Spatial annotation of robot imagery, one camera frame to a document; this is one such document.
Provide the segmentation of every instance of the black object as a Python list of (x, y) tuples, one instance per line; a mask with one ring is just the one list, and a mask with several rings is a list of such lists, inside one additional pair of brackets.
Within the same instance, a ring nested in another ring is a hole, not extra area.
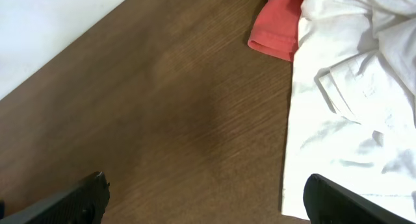
[(0, 201), (0, 219), (5, 216), (5, 203)]
[(104, 173), (95, 172), (73, 188), (39, 201), (0, 224), (99, 224), (110, 199)]
[(306, 182), (304, 204), (312, 224), (412, 224), (318, 174)]

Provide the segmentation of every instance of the pink fabric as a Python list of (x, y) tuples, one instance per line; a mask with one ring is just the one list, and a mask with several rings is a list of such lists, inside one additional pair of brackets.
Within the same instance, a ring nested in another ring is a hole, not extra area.
[(303, 0), (268, 0), (258, 15), (248, 46), (293, 62), (298, 49), (298, 22)]

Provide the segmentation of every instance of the wood grain surface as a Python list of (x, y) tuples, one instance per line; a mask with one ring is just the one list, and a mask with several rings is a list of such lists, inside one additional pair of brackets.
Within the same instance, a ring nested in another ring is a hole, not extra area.
[(127, 0), (0, 101), (7, 214), (104, 171), (103, 223), (280, 214), (291, 64), (246, 45), (265, 0)]

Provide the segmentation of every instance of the wooden table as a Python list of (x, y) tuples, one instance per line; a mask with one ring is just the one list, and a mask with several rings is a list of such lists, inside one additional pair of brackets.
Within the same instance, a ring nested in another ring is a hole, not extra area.
[(279, 212), (291, 64), (246, 45), (265, 0), (127, 0), (0, 101), (7, 214), (104, 171), (103, 223)]

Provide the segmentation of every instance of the white fabric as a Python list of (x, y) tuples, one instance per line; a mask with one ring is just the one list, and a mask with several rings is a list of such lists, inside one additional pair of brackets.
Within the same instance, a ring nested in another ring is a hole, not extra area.
[(416, 222), (416, 0), (305, 0), (282, 213), (320, 173)]
[(0, 99), (122, 1), (0, 0)]

